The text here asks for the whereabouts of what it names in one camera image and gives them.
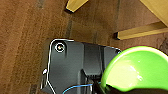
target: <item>black device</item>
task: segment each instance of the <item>black device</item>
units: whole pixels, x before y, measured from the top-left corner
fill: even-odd
[[[68,87],[100,81],[120,49],[74,40],[54,39],[45,49],[41,90],[62,94]],[[66,94],[92,94],[92,87],[73,88]]]

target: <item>hardwood floor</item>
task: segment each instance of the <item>hardwood floor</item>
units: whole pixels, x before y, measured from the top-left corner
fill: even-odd
[[[43,45],[48,38],[122,50],[146,45],[167,52],[168,33],[112,39],[114,32],[159,21],[139,0],[89,0],[73,14],[64,11],[67,1],[1,0],[0,94],[45,94],[38,88]]]

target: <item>wooden furniture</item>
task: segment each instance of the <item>wooden furniture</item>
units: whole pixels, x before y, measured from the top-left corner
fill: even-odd
[[[88,0],[69,0],[66,6],[66,9],[75,12],[79,9],[83,4],[85,4]]]
[[[140,0],[161,22],[146,26],[119,31],[115,33],[116,38],[123,40],[146,35],[168,32],[168,0]]]

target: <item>wire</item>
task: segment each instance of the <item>wire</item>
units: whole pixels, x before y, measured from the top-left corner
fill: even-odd
[[[53,89],[52,85],[50,84],[50,82],[49,82],[49,81],[47,81],[47,82],[48,82],[48,85],[50,86],[52,92],[53,92],[54,94],[56,94],[56,92],[54,91],[54,89]]]
[[[86,85],[76,85],[76,86],[72,86],[67,88],[66,90],[64,90],[64,92],[62,94],[65,94],[65,92],[67,92],[68,90],[72,89],[72,88],[77,88],[77,87],[86,87],[86,86],[92,86],[93,84],[86,84]]]

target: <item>wooden chair leg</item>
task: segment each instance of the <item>wooden chair leg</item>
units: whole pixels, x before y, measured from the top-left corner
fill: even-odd
[[[75,12],[79,9],[83,4],[85,4],[88,0],[69,0],[66,6],[66,9]]]
[[[115,38],[119,40],[123,40],[123,39],[146,36],[146,35],[159,34],[164,32],[168,32],[167,26],[162,22],[156,22],[146,26],[141,26],[141,27],[117,32],[115,33],[116,35]]]

